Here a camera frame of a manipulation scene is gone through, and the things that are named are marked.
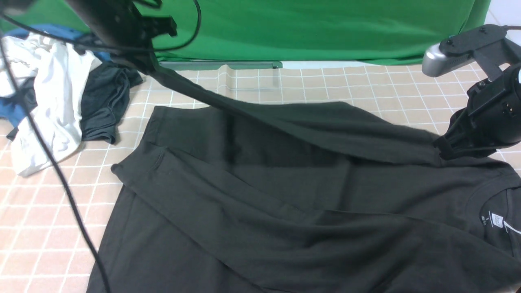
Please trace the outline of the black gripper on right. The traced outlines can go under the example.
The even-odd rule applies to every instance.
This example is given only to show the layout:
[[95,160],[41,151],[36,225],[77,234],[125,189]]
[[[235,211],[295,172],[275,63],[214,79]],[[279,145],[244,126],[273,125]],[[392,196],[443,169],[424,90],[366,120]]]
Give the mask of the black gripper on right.
[[435,139],[432,145],[447,161],[462,157],[484,158],[509,147],[509,144],[493,140],[474,128],[466,108],[452,115],[447,132]]

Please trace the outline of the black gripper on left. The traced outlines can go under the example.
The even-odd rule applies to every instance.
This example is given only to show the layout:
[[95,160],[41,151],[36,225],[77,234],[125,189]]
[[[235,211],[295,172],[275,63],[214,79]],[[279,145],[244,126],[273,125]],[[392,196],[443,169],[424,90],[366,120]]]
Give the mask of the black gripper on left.
[[158,66],[152,39],[141,39],[138,21],[142,16],[81,16],[99,44],[78,42],[76,48],[108,52],[112,59],[123,65],[149,74]]

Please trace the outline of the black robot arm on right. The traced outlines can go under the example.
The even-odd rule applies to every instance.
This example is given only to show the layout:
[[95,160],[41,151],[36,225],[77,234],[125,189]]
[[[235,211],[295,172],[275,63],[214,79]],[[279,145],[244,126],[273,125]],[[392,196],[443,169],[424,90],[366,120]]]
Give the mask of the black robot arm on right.
[[467,91],[467,106],[455,112],[447,132],[433,142],[445,160],[487,157],[521,140],[520,65]]

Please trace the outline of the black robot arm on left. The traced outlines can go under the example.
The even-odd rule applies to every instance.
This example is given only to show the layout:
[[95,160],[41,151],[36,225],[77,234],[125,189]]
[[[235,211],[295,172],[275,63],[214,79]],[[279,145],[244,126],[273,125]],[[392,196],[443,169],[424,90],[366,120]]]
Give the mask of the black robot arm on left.
[[158,62],[152,39],[175,32],[170,17],[144,16],[132,0],[69,0],[69,7],[103,42],[102,45],[85,45],[12,19],[12,15],[26,12],[33,3],[32,0],[2,0],[1,18],[28,32],[67,42],[82,50],[110,52],[115,61],[149,76],[157,77],[169,72]]

